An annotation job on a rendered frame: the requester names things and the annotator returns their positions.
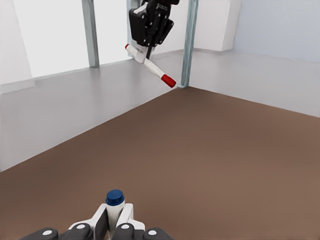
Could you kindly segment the silver frame post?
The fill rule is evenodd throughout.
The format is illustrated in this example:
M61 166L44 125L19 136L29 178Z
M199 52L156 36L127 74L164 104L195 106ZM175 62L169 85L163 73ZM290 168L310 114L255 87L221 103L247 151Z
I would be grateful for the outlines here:
M187 23L185 32L185 43L183 49L183 63L181 80L178 88L185 89L190 83L190 74L194 50L194 41L197 25L199 0L188 0Z
M99 68L99 49L94 0L81 0L88 62L90 68Z

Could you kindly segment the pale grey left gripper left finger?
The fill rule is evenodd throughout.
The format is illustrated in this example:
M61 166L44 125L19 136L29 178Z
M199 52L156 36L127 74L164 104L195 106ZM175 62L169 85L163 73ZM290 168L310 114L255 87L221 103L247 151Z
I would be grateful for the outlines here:
M77 225L88 224L93 231L93 240L104 240L109 230L107 204L102 203L92 218L73 223L68 230Z

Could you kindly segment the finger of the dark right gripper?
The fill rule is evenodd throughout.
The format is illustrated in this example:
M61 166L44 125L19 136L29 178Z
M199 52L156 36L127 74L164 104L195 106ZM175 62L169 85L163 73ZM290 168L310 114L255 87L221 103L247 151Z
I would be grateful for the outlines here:
M152 53L152 50L153 50L153 34L151 34L149 36L149 42L148 42L148 49L147 49L147 59L149 60L150 59L150 56L151 56L151 53Z

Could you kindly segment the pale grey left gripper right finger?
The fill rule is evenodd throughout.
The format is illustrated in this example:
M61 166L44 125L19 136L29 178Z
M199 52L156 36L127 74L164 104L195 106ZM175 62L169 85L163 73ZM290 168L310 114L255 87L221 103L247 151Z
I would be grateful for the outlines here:
M115 240L143 240L146 226L134 219L134 206L126 203L116 224Z

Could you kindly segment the white marker with red cap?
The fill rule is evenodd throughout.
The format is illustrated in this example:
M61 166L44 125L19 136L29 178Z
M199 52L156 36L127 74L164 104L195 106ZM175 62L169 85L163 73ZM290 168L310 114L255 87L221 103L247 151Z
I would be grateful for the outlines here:
M138 55L141 54L140 51L138 51L136 48L134 48L132 45L127 44L125 46L125 49L128 51L130 55L133 56L133 58L138 62L143 64L146 68L148 68L154 75L156 75L159 79L161 79L165 84L167 84L170 88L173 88L176 86L177 82L165 74L158 66L156 66L153 62L151 62L149 59L144 58L139 59Z

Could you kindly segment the finger of the pale right gripper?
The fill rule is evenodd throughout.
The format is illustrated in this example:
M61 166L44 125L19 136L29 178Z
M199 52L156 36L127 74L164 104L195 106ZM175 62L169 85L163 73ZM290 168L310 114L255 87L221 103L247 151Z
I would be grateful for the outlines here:
M136 45L136 56L135 56L135 60L138 63L144 63L145 58L147 56L147 52L148 52L148 47L147 46L141 46L139 44Z

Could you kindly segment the white marker with blue cap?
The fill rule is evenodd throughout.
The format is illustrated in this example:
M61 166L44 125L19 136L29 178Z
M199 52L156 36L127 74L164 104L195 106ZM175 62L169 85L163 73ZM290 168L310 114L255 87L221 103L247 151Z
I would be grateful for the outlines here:
M119 189L113 189L106 194L106 211L108 217L108 235L111 239L116 227L122 210L125 206L125 197L123 192Z

